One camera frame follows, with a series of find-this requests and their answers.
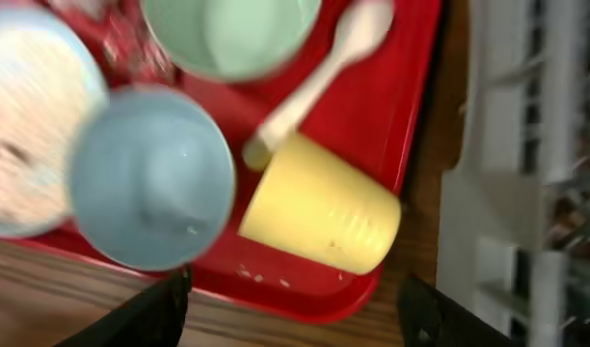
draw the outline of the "wooden table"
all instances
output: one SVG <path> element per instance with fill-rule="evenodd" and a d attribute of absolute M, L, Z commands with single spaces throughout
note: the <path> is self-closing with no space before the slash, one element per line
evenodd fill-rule
<path fill-rule="evenodd" d="M 401 281 L 436 276 L 441 173 L 456 162 L 468 57 L 468 0 L 454 0 L 441 64 L 418 129 L 410 206 L 386 260 L 383 280 L 361 312 L 339 323 L 306 325 L 192 294 L 180 346 L 402 346 L 395 307 Z M 0 242 L 0 347 L 52 346 L 138 293 L 148 283 L 96 266 Z"/>

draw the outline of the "tray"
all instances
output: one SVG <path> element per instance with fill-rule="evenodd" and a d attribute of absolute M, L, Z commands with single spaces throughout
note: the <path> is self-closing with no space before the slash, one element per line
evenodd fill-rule
<path fill-rule="evenodd" d="M 227 229 L 193 264 L 195 291 L 303 322 L 329 323 L 359 310 L 378 284 L 381 266 L 365 276 L 355 276 L 236 234 L 260 179 L 247 171 L 239 158 L 243 143 L 328 53 L 338 18 L 349 3 L 324 1 L 303 49 L 270 77 L 223 85 L 181 72 L 177 75 L 175 87 L 196 99 L 222 128 L 239 173 L 236 206 Z M 387 41 L 374 56 L 337 78 L 302 131 L 398 194 L 442 0 L 395 0 L 395 4 L 396 18 Z M 107 64 L 101 46 L 103 24 L 71 13 L 58 15 L 88 45 L 111 88 L 138 82 Z M 11 242 L 143 276 L 161 275 L 141 274 L 113 263 L 81 237 L 73 222 L 39 237 Z"/>

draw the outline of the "spoon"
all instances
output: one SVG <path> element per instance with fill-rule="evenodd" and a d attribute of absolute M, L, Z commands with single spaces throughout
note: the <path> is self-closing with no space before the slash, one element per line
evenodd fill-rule
<path fill-rule="evenodd" d="M 359 0 L 342 15 L 331 53 L 244 145 L 243 157 L 253 171 L 262 171 L 284 139 L 306 119 L 316 101 L 346 67 L 374 52 L 393 21 L 393 1 Z"/>

